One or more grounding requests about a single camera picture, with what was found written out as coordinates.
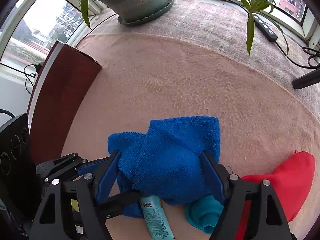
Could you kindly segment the black tripod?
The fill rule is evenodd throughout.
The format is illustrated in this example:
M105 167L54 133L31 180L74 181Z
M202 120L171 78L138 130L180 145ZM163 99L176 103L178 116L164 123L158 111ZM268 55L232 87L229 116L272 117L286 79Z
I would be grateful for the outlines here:
M291 84L294 89L302 89L320 83L320 69L294 79Z

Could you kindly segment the dark red storage box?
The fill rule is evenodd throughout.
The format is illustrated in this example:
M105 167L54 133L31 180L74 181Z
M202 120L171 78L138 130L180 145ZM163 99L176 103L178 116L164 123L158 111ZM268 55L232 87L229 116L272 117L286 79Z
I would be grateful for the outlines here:
M56 159L74 117L102 67L89 55L55 42L35 81L27 110L33 162Z

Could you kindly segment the teal silicone funnel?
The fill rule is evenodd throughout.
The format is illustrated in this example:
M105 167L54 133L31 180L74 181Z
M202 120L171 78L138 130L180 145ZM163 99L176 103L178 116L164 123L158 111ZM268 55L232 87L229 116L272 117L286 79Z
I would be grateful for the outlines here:
M185 206L185 218L190 225L211 235L219 221L224 206L213 195L206 195Z

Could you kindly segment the grey flower pot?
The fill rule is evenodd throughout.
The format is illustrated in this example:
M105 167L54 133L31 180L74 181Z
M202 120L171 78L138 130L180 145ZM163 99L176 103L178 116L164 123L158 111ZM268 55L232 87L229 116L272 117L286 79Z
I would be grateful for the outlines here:
M153 21L168 12L174 0L97 0L118 15L118 22L137 26Z

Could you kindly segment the blue towel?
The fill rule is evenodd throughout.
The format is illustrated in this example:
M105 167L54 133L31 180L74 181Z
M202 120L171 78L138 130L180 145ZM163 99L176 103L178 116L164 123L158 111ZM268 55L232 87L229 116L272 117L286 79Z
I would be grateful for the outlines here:
M211 116L151 120L147 133L108 137L108 151L118 150L117 184L121 193L137 190L169 205L185 205L208 194L200 154L220 160L220 124Z

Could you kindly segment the black power adapter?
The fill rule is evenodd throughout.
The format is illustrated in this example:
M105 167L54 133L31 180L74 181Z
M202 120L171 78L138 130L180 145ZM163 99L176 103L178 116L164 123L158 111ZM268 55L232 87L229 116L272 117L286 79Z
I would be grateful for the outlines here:
M40 70L42 69L42 67L43 67L43 63L42 63L42 62L36 65L35 68L36 68L36 72L37 72L38 74L40 73Z

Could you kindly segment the light teal tube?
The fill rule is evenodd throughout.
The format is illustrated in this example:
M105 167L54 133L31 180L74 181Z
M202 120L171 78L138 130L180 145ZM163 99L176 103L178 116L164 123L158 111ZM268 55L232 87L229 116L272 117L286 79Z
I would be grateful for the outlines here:
M175 239L159 197L148 196L141 198L140 206L152 239Z

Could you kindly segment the yellow green shuttlecock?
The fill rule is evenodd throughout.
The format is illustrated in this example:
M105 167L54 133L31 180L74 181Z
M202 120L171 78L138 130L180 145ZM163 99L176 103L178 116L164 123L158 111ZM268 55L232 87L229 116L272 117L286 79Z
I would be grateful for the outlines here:
M72 210L75 212L80 212L78 201L76 199L71 199Z

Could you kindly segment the red cloth pouch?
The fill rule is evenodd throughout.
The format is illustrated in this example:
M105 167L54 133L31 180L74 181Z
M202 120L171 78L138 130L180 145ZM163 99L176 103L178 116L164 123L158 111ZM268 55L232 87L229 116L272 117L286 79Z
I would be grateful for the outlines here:
M254 183L269 180L281 202L287 221L291 222L309 195L314 173L314 156L305 151L296 151L271 174L247 175L242 177L242 180Z

